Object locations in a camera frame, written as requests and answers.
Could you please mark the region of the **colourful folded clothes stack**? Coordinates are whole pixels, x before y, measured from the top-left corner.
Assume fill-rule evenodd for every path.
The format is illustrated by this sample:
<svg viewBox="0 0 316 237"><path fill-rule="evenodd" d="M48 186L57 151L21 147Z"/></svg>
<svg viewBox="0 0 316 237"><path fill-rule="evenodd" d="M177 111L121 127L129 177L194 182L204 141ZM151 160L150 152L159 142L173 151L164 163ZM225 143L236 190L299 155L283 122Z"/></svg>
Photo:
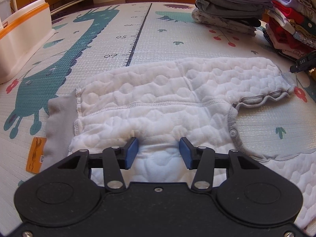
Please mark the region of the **colourful folded clothes stack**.
<svg viewBox="0 0 316 237"><path fill-rule="evenodd" d="M300 59L315 51L315 0L272 0L264 36L282 56Z"/></svg>

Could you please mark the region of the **white plant pot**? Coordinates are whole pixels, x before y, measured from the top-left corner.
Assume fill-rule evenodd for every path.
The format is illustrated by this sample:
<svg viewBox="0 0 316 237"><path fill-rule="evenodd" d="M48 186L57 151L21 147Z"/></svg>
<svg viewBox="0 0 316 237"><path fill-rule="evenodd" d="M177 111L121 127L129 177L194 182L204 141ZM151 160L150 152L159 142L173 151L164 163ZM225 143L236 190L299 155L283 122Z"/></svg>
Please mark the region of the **white plant pot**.
<svg viewBox="0 0 316 237"><path fill-rule="evenodd" d="M0 18L2 22L12 15L10 2L11 0L0 0Z"/></svg>

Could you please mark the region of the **white orange potty seat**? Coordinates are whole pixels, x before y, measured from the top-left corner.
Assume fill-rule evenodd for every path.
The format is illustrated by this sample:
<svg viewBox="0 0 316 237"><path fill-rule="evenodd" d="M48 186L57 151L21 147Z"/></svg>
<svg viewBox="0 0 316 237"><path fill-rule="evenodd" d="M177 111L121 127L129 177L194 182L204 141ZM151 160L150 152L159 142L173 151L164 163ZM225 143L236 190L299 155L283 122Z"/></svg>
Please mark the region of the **white orange potty seat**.
<svg viewBox="0 0 316 237"><path fill-rule="evenodd" d="M34 1L5 19L1 28L1 83L17 75L54 34L45 0Z"/></svg>

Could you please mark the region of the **white quilted baby garment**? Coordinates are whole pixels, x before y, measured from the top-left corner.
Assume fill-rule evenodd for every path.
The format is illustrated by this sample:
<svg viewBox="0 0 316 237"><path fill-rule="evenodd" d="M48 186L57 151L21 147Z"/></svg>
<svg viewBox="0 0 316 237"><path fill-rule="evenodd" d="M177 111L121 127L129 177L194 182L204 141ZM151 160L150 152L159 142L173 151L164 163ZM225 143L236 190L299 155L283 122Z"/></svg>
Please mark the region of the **white quilted baby garment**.
<svg viewBox="0 0 316 237"><path fill-rule="evenodd" d="M42 168L136 137L126 182L187 182L179 140L237 149L298 186L299 227L315 220L315 102L266 58L185 58L115 69L48 102Z"/></svg>

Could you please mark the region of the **orange card lower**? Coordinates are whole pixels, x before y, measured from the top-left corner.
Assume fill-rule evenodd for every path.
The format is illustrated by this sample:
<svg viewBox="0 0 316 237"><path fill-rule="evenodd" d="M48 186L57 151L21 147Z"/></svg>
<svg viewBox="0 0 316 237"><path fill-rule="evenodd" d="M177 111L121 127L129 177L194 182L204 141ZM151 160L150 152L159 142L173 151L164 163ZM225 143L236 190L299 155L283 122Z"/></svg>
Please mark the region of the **orange card lower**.
<svg viewBox="0 0 316 237"><path fill-rule="evenodd" d="M43 162L43 148L46 144L45 137L34 137L29 149L25 170L29 173L39 173Z"/></svg>

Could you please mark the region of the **cartoon giraffe play mat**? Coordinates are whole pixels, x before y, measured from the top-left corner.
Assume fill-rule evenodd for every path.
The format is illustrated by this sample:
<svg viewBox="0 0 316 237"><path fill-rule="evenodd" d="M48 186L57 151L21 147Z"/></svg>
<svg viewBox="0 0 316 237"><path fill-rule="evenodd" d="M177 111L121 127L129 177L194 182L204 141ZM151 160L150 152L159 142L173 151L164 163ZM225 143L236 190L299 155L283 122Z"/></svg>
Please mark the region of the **cartoon giraffe play mat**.
<svg viewBox="0 0 316 237"><path fill-rule="evenodd" d="M63 96L84 79L122 66L176 60L185 57L266 57L288 72L292 61L277 54L263 36L221 30L194 23L192 7L186 4L134 3L108 7L115 12L104 30L63 77L63 85L47 82L52 94ZM20 224L13 204L19 185L31 177L25 169L29 148L45 129L31 131L39 121L45 124L44 106L50 96L31 91L31 97L19 95L23 83L62 58L91 26L92 21L76 22L83 12L61 16L53 21L55 34L9 82L1 85L1 233L8 234ZM293 75L293 97L271 102L258 109L240 109L238 127L244 145L259 151L284 148L295 153L295 164L277 162L304 194L304 207L297 221L310 235L315 234L315 82L304 72Z"/></svg>

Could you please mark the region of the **grey purple folded clothes stack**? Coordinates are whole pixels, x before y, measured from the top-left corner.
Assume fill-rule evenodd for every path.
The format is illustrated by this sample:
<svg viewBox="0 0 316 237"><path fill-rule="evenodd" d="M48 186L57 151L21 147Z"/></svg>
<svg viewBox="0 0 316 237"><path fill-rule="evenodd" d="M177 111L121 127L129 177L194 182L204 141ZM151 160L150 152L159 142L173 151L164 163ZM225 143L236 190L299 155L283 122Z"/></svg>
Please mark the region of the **grey purple folded clothes stack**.
<svg viewBox="0 0 316 237"><path fill-rule="evenodd" d="M196 23L255 36L262 15L272 0L196 0L192 18Z"/></svg>

